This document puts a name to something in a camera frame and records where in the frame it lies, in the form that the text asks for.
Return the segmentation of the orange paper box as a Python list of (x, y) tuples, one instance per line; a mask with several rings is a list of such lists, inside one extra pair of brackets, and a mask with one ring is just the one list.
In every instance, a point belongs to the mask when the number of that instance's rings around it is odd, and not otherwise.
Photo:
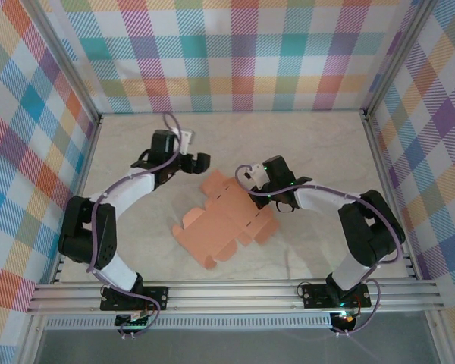
[(175, 240), (205, 269), (229, 260), (237, 244), (262, 245), (280, 227), (268, 206), (259, 209), (234, 178), (213, 171), (201, 184), (205, 205), (195, 207), (172, 228)]

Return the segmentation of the aluminium frame post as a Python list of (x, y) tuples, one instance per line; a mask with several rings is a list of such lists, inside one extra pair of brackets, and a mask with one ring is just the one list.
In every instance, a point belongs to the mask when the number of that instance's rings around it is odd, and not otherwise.
[(419, 0), (416, 4), (413, 17), (396, 43), (388, 66), (375, 84), (368, 102), (360, 110), (365, 120), (368, 121), (375, 114), (437, 3), (438, 0)]
[(39, 33), (45, 40), (49, 50), (58, 63), (59, 68), (63, 71), (67, 80), (70, 82), (72, 89), (77, 94), (78, 99), (84, 106), (87, 114), (96, 124), (100, 124), (102, 114), (95, 106), (93, 99), (89, 95), (86, 84), (80, 78), (80, 74), (74, 68), (73, 62), (67, 54), (60, 38), (51, 25), (46, 13), (39, 4), (39, 0), (20, 0), (27, 13), (31, 16), (32, 21), (38, 28)]

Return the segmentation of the aluminium cross rail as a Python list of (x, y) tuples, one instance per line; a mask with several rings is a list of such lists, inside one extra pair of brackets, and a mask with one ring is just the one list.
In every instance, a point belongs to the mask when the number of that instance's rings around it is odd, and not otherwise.
[[(297, 295), (298, 280), (286, 281), (166, 281), (168, 302), (163, 313), (173, 314), (247, 314), (339, 312), (339, 309), (305, 309)], [(27, 309), (30, 315), (119, 314), (137, 311), (101, 311), (101, 290), (94, 282), (39, 285)], [(442, 309), (444, 304), (434, 281), (409, 278), (380, 278), (368, 283), (370, 312), (412, 312)]]

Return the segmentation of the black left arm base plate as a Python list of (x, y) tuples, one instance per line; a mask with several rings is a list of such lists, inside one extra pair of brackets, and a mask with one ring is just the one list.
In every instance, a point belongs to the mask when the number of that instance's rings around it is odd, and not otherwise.
[[(103, 287), (101, 292), (101, 302), (99, 309), (101, 311), (140, 311), (144, 309), (153, 310), (156, 305), (151, 301), (143, 298), (132, 297), (117, 290)], [(146, 286), (141, 287), (137, 295), (142, 295), (155, 300), (160, 305), (160, 310), (165, 310), (168, 302), (168, 287), (166, 286)]]

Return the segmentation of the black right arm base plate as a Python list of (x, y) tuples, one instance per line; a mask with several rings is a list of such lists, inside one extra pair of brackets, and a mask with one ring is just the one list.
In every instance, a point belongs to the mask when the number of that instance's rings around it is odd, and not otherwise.
[(372, 306), (366, 284), (358, 284), (349, 291), (338, 290), (327, 284), (304, 284), (301, 289), (305, 309), (352, 309)]

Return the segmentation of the aluminium frame leg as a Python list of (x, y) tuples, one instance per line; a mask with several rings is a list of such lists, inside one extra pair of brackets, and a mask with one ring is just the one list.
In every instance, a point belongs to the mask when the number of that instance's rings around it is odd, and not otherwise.
[(44, 315), (27, 315), (20, 332), (20, 345), (14, 364), (34, 364), (46, 325)]
[(439, 311), (426, 311), (425, 317), (441, 364), (454, 364), (453, 352)]

